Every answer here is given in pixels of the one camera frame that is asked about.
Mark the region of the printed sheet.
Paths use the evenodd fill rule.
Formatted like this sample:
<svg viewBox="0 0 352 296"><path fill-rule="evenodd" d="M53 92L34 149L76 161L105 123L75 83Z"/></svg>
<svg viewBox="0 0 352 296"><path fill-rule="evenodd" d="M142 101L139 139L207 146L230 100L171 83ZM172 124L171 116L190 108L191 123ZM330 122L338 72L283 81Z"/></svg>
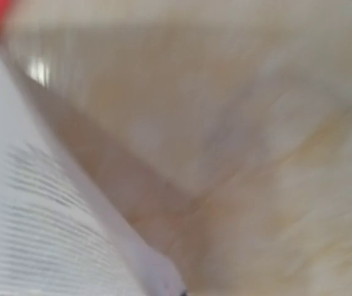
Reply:
<svg viewBox="0 0 352 296"><path fill-rule="evenodd" d="M0 295L187 295L34 100L0 50Z"/></svg>

